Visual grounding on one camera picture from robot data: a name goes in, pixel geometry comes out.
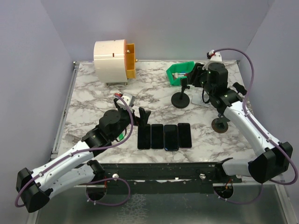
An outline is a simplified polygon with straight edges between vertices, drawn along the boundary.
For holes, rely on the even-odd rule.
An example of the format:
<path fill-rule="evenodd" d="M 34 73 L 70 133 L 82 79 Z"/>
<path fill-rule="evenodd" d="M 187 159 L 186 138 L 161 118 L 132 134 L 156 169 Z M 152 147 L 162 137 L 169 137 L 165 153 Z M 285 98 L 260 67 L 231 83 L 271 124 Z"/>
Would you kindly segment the black phone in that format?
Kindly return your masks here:
<path fill-rule="evenodd" d="M 150 149 L 151 147 L 151 125 L 138 127 L 137 148 L 140 150 Z"/>

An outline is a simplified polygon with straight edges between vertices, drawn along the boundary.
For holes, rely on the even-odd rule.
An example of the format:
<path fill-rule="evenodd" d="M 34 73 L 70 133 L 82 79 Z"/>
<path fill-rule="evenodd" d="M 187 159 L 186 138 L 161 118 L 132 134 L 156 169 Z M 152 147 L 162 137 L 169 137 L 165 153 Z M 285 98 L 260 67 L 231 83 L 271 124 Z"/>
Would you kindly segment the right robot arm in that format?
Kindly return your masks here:
<path fill-rule="evenodd" d="M 252 177 L 264 183 L 289 168 L 293 148 L 271 135 L 243 105 L 247 91 L 235 82 L 234 89 L 228 87 L 228 70 L 223 63 L 203 65 L 196 63 L 187 73 L 189 84 L 200 87 L 209 97 L 209 102 L 219 113 L 213 120 L 217 132 L 225 132 L 227 123 L 232 122 L 251 145 L 256 158 L 253 160 L 228 159 L 215 170 L 215 179 L 226 182 L 232 175 Z"/>

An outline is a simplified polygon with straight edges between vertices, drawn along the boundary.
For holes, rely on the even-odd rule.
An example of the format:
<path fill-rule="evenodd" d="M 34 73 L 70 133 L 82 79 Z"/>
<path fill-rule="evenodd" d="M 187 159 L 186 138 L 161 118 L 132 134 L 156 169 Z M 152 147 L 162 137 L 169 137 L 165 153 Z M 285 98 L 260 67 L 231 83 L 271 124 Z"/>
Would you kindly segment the black phone stand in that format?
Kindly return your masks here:
<path fill-rule="evenodd" d="M 233 87 L 237 90 L 237 93 L 240 93 L 243 96 L 245 96 L 247 94 L 247 90 L 245 89 L 245 87 L 243 85 L 239 84 L 238 82 L 235 82 L 233 84 Z"/>
<path fill-rule="evenodd" d="M 177 92 L 172 95 L 171 103 L 174 107 L 183 109 L 186 108 L 190 103 L 190 98 L 185 93 L 185 90 L 190 89 L 190 86 L 188 85 L 187 78 L 182 78 L 180 80 L 180 83 L 181 83 L 181 92 Z"/>

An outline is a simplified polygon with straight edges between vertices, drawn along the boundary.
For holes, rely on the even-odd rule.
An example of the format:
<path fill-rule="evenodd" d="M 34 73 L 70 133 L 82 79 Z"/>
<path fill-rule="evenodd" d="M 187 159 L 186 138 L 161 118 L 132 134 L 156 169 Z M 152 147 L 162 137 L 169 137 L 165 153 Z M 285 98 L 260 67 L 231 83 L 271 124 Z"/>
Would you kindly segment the round wooden base stand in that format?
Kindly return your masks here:
<path fill-rule="evenodd" d="M 228 123 L 230 120 L 226 118 L 223 114 L 218 114 L 218 118 L 215 118 L 211 126 L 213 130 L 217 133 L 225 133 L 228 130 Z"/>

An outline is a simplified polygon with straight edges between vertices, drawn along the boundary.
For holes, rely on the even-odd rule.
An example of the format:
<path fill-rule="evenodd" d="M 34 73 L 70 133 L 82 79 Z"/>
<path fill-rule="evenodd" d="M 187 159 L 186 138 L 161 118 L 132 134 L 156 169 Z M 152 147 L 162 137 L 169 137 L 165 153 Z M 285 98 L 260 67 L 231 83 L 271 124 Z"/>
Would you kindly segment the silver phone stand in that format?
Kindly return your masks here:
<path fill-rule="evenodd" d="M 204 103 L 202 100 L 202 95 L 200 94 L 193 94 L 192 99 L 191 99 L 191 103 L 194 105 L 200 105 L 200 106 L 204 106 L 204 107 L 209 107 L 210 103 Z"/>

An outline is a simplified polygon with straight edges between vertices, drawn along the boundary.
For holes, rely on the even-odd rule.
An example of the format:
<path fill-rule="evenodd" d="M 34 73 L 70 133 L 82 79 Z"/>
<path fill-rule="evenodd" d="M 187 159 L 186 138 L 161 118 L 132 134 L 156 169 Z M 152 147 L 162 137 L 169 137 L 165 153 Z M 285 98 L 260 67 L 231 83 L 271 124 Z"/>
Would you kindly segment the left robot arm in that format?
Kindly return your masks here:
<path fill-rule="evenodd" d="M 90 130 L 76 145 L 64 154 L 33 170 L 21 169 L 17 174 L 18 192 L 15 206 L 35 212 L 44 207 L 55 195 L 79 184 L 98 184 L 105 178 L 105 171 L 94 158 L 118 140 L 127 127 L 145 126 L 150 111 L 139 108 L 139 116 L 132 109 L 133 100 L 118 95 L 114 98 L 115 110 L 106 111 L 98 125 Z"/>

